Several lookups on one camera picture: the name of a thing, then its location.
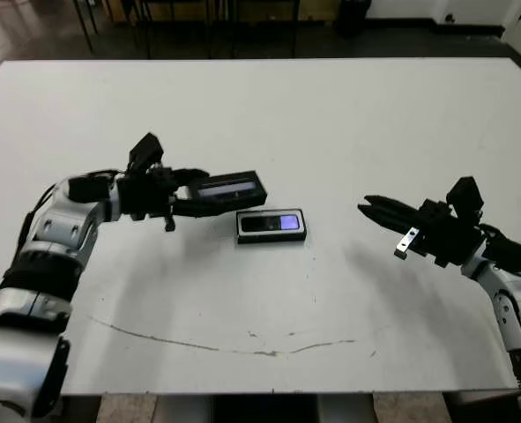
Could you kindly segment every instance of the table leg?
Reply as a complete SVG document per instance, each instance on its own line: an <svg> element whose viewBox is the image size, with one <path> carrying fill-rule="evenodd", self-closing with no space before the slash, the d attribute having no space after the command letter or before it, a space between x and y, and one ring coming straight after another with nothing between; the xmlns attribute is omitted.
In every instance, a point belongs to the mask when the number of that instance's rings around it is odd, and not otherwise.
<svg viewBox="0 0 521 423"><path fill-rule="evenodd" d="M89 48L90 53L93 54L92 42L90 41L90 35L87 33L86 24L84 23L84 18L82 17L82 11L80 10L78 0L72 0L72 2L74 3L74 8L78 14L78 19L80 20L80 25L82 26L82 32L84 33L84 38L86 38L87 47Z"/></svg>

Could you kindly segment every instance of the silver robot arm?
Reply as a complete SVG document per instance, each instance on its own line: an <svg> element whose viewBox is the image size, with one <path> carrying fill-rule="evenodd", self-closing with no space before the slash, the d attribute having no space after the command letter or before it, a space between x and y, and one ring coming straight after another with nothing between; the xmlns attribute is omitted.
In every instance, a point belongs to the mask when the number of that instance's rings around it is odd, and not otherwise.
<svg viewBox="0 0 521 423"><path fill-rule="evenodd" d="M69 178L45 192L27 214L0 285L0 423L42 417L58 399L70 350L61 334L101 223L122 214L133 220L160 217L166 231L173 231L174 215L216 216L265 202L254 171L210 177L199 169L172 170L161 165L162 153L149 133L131 150L125 172ZM182 200L175 192L183 186L190 198ZM211 194L216 192L206 189L211 187L221 187L221 194Z"/></svg>
<svg viewBox="0 0 521 423"><path fill-rule="evenodd" d="M0 422L42 416L58 399L70 350L60 334L71 315L71 296L92 254L98 226L120 217L117 184L111 178L108 198L102 201L72 201L68 180L54 187L52 197L0 286ZM29 271L39 278L42 273L62 278L30 283Z"/></svg>
<svg viewBox="0 0 521 423"><path fill-rule="evenodd" d="M408 249L430 254L442 267L461 266L462 274L485 290L521 388L521 244L480 223L483 200L475 180L460 178L446 203L427 199L419 209L388 197L365 199L369 204L358 208L366 217L405 235L395 256L406 258ZM521 397L518 408L521 413Z"/></svg>

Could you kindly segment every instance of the tiled floor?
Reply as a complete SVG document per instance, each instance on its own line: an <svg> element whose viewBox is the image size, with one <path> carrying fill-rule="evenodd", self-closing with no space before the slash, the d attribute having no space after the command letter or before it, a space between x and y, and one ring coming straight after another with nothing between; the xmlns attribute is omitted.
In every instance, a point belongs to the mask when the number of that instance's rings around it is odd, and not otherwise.
<svg viewBox="0 0 521 423"><path fill-rule="evenodd" d="M86 46L71 0L0 0L0 63L6 59L144 59L143 31L138 46L126 24L109 22L101 6L95 8L99 35L89 22L94 53ZM438 33L427 26L372 25L344 40L331 26L303 24L298 30L298 57L376 56L516 56L494 35ZM203 25L162 24L151 28L153 58L205 59ZM291 28L258 25L239 31L238 58L284 58L291 55ZM216 25L212 58L230 58L232 33Z"/></svg>

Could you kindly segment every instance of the table surface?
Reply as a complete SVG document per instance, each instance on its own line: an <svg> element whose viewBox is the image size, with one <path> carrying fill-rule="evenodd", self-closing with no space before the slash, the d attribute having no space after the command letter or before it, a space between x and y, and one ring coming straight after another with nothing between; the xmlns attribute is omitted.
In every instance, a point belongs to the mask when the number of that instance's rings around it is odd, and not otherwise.
<svg viewBox="0 0 521 423"><path fill-rule="evenodd" d="M172 167L256 169L303 244L237 246L234 213L103 225L66 331L63 392L516 386L488 297L398 260L356 209L420 205L475 176L521 241L521 70L507 59L23 62L0 67L0 277L52 182L127 163L147 132Z"/></svg>

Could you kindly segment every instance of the black device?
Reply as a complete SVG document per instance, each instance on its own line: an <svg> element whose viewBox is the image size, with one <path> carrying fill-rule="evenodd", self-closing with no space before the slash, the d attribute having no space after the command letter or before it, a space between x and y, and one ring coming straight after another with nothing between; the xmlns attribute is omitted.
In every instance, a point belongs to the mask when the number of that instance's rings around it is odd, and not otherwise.
<svg viewBox="0 0 521 423"><path fill-rule="evenodd" d="M196 179L188 184L188 192L194 201L224 204L232 210L263 204L267 196L253 170Z"/></svg>
<svg viewBox="0 0 521 423"><path fill-rule="evenodd" d="M239 211L236 232L239 244L304 241L307 227L301 209Z"/></svg>

